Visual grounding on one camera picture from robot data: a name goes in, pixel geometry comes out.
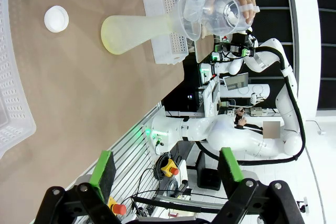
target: bolt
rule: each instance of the bolt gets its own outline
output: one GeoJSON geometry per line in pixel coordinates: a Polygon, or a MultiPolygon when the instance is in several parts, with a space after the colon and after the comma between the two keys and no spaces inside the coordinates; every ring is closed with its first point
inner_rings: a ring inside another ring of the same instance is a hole
{"type": "Polygon", "coordinates": [[[83,186],[80,187],[80,190],[81,190],[81,191],[87,191],[87,190],[88,190],[88,187],[83,185],[83,186]]]}
{"type": "Polygon", "coordinates": [[[246,185],[248,187],[251,187],[251,186],[253,186],[253,182],[251,180],[248,180],[248,181],[246,181],[246,185]]]}
{"type": "Polygon", "coordinates": [[[282,188],[282,185],[280,183],[275,183],[274,187],[279,190],[282,188]]]}

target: computer monitor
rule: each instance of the computer monitor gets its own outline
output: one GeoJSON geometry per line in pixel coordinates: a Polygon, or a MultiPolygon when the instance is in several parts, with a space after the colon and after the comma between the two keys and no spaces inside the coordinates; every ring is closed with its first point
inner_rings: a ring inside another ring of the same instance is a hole
{"type": "Polygon", "coordinates": [[[248,85],[248,73],[242,73],[236,76],[226,77],[223,80],[227,90],[244,88],[248,85]]]}

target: white round lid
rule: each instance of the white round lid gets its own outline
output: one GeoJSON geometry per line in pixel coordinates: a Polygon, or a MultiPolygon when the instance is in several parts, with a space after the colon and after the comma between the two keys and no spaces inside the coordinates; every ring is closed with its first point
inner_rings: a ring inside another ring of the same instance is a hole
{"type": "Polygon", "coordinates": [[[46,11],[44,15],[44,24],[52,33],[63,31],[69,24],[67,11],[61,6],[53,6],[46,11]]]}

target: white plastic basket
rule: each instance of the white plastic basket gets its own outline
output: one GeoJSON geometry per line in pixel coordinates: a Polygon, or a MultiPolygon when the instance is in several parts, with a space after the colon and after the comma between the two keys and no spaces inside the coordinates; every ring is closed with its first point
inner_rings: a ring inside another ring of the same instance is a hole
{"type": "MultiPolygon", "coordinates": [[[[146,16],[170,13],[179,0],[143,0],[146,16]]],[[[152,48],[155,63],[176,64],[188,55],[187,40],[176,33],[160,35],[153,39],[152,48]]]]}
{"type": "Polygon", "coordinates": [[[17,70],[10,30],[8,0],[0,0],[0,158],[36,131],[17,70]]]}

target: black chair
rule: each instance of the black chair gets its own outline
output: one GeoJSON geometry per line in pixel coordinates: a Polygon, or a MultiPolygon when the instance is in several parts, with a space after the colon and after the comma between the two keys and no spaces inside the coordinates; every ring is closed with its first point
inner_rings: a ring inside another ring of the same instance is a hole
{"type": "Polygon", "coordinates": [[[219,191],[221,188],[221,180],[219,173],[215,169],[205,168],[205,155],[203,151],[200,151],[196,165],[187,165],[187,169],[197,171],[197,186],[199,188],[210,189],[219,191]]]}

